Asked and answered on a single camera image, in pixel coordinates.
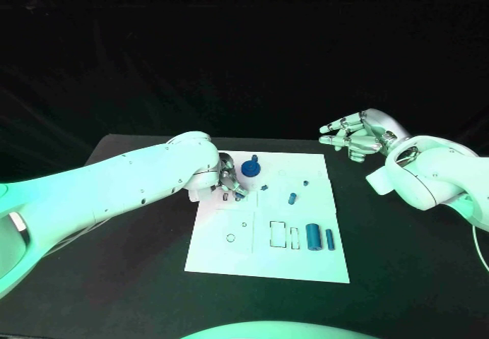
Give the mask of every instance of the white paper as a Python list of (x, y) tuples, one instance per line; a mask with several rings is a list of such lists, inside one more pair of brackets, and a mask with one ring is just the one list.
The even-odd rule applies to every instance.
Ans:
[[(349, 283), (325, 156), (221, 152), (234, 158), (238, 180), (250, 194), (235, 201), (229, 191), (216, 189), (199, 202), (186, 271)], [(261, 172), (248, 178), (241, 174), (241, 164), (254, 154)], [(290, 193), (297, 195), (293, 205)], [(284, 233), (277, 237), (286, 237), (286, 248), (271, 246), (273, 222), (284, 222)], [(319, 224), (320, 251), (307, 249), (310, 223)], [(327, 250), (326, 229), (333, 232), (333, 251)]]

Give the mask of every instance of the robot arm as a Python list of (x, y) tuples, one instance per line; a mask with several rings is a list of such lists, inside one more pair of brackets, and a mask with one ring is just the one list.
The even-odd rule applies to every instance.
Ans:
[(405, 202), (427, 210), (450, 206), (472, 225), (489, 231), (489, 158), (463, 145), (433, 136), (410, 136), (398, 122), (377, 109), (352, 114), (320, 128), (325, 144), (349, 147), (349, 158), (364, 162), (381, 152), (385, 165), (366, 176), (378, 194), (392, 190)]
[[(219, 186), (242, 196), (248, 193), (229, 155), (218, 153), (202, 132), (185, 133), (166, 144), (72, 171), (0, 184), (0, 297), (74, 233), (180, 189), (198, 201)], [(12, 214), (26, 226), (27, 243)]]

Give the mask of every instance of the black table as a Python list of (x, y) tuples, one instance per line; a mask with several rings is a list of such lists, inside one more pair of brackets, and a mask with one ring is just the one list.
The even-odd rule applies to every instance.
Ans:
[[(163, 143), (108, 135), (87, 165)], [(117, 216), (38, 264), (0, 300), (0, 332), (52, 338), (179, 338), (241, 321), (319, 323), (381, 338), (488, 338), (489, 274), (472, 226), (446, 206), (378, 196), (316, 141), (215, 138), (221, 150), (323, 153), (351, 284), (185, 272), (198, 204), (188, 192)], [(478, 232), (489, 258), (489, 234)]]

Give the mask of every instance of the black curtain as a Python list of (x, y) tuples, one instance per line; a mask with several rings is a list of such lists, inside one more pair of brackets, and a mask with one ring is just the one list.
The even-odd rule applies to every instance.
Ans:
[(108, 133), (316, 139), (366, 108), (488, 155), (486, 1), (134, 3), (3, 8), (0, 182)]

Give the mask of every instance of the cable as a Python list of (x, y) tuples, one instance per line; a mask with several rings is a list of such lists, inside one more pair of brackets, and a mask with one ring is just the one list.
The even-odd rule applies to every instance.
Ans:
[(71, 244), (84, 234), (87, 234), (89, 231), (92, 231), (95, 228), (102, 226), (110, 221), (110, 218), (104, 221), (101, 221), (98, 224), (94, 224), (92, 226), (88, 226), (72, 238), (68, 240), (64, 240), (58, 244), (64, 243), (61, 246), (58, 246), (55, 249), (52, 249), (43, 256), (49, 256), (55, 251), (59, 251), (68, 244)]
[(478, 250), (478, 253), (479, 253), (479, 258), (480, 258), (482, 264), (486, 267), (486, 270), (489, 272), (489, 266), (486, 264), (486, 261), (483, 259), (482, 253), (480, 253), (479, 242), (478, 242), (478, 235), (476, 235), (476, 227), (473, 225), (472, 225), (472, 233), (473, 233), (473, 243), (476, 244), (476, 250)]

